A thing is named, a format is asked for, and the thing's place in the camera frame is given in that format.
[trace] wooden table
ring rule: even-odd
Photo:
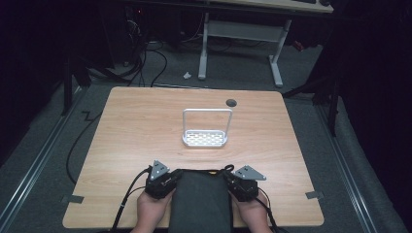
[[[234,99],[228,141],[220,149],[190,149],[182,141],[183,109],[228,108]],[[250,165],[264,176],[260,186],[270,197],[279,225],[316,226],[324,222],[293,132],[282,95],[274,91],[115,87],[95,132],[74,195],[64,216],[67,228],[109,228],[135,176],[158,159],[170,167],[235,170]],[[146,175],[137,183],[143,186]],[[127,202],[120,227],[136,222],[136,198]],[[234,207],[234,225],[244,226]],[[167,227],[169,210],[159,224]]]

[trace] black cloth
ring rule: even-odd
[[[222,174],[185,171],[171,205],[169,233],[231,232],[231,199]]]

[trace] tape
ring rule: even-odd
[[[82,204],[83,199],[85,199],[83,196],[64,195],[63,198],[61,199],[61,203],[78,203],[78,204]]]
[[[325,197],[325,196],[324,196],[324,193],[321,192],[321,191],[306,192],[305,194],[306,194],[306,197],[307,197],[308,199],[317,198],[317,199],[319,200],[319,199],[322,199],[322,198]]]

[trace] hand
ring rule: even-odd
[[[143,191],[137,198],[137,223],[130,233],[153,233],[164,216],[173,192],[157,200]]]
[[[272,233],[267,222],[267,211],[257,200],[239,202],[233,194],[230,193],[230,195],[239,209],[240,217],[252,233]],[[267,206],[266,197],[261,191],[258,192],[257,199]]]

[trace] desk leg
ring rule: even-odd
[[[282,77],[281,77],[281,74],[279,72],[279,67],[278,67],[278,59],[279,59],[279,55],[281,54],[282,47],[285,43],[286,37],[288,36],[291,23],[292,21],[290,19],[286,21],[285,26],[281,32],[281,36],[279,38],[278,48],[276,49],[276,53],[274,55],[269,55],[270,67],[272,68],[273,79],[275,80],[275,85],[277,87],[283,86]]]
[[[205,13],[205,22],[203,24],[203,45],[202,45],[202,53],[200,54],[199,75],[198,75],[198,78],[200,80],[206,79],[208,27],[209,27],[209,13]]]

